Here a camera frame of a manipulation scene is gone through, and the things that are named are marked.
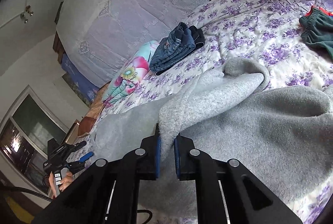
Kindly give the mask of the person left hand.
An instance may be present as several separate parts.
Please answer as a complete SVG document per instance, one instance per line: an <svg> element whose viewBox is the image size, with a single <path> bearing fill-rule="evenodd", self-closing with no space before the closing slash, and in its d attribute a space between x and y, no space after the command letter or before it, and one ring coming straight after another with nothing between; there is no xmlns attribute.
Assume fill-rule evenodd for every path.
<svg viewBox="0 0 333 224"><path fill-rule="evenodd" d="M50 183L53 198L56 198L58 196L58 194L56 193L56 187L55 187L56 185L54 183L54 175L52 172L49 174L48 181ZM59 191L60 192L64 191L73 181L74 181L73 174L68 171L66 173L66 176L61 180L61 184L59 186Z"/></svg>

